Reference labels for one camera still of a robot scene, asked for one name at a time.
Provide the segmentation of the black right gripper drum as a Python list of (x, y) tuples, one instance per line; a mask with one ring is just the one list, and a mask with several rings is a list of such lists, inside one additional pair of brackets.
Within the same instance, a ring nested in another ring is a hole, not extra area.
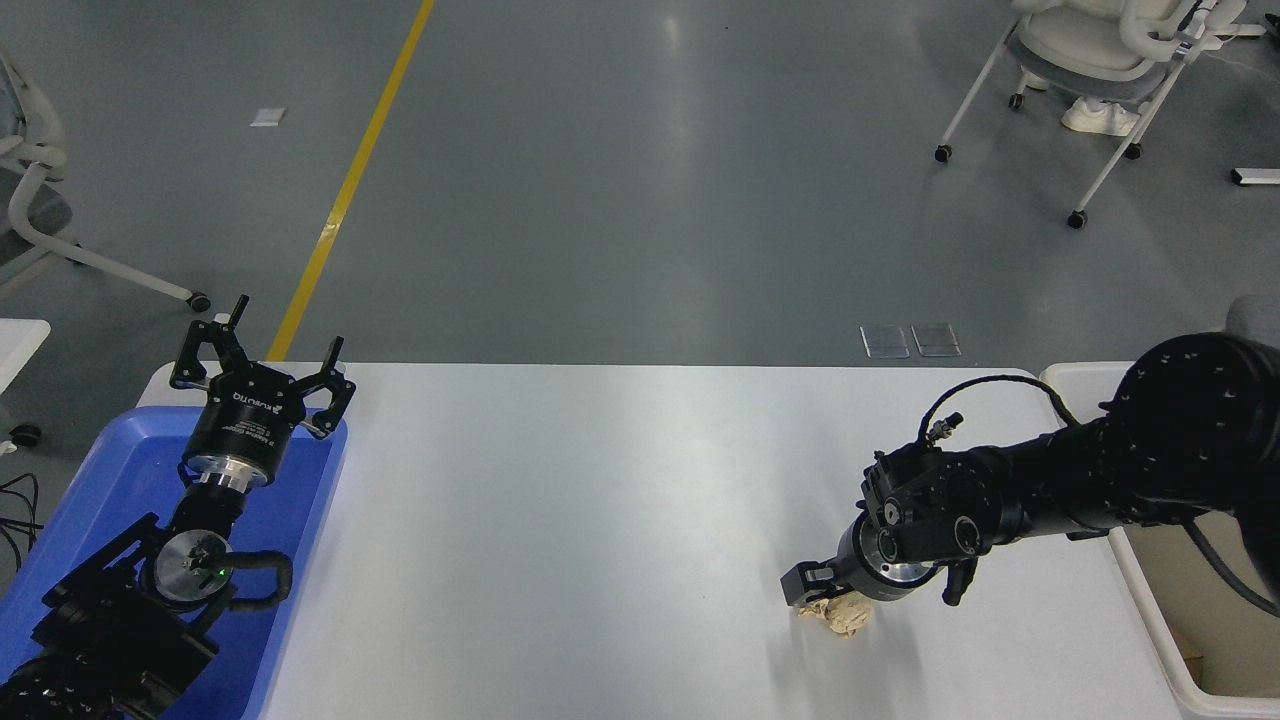
[(877, 602), (902, 600), (932, 580), (940, 569), (918, 562), (891, 562), (878, 548), (851, 547), (835, 560), (841, 591)]

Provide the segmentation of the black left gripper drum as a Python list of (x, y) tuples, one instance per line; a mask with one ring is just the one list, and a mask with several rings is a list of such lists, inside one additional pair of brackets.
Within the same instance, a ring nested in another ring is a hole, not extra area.
[(183, 451), (186, 469), (211, 473), (216, 462), (233, 460), (251, 468), (252, 479), (274, 479), (305, 418), (302, 395), (293, 384), (294, 377), (260, 364), (216, 374)]

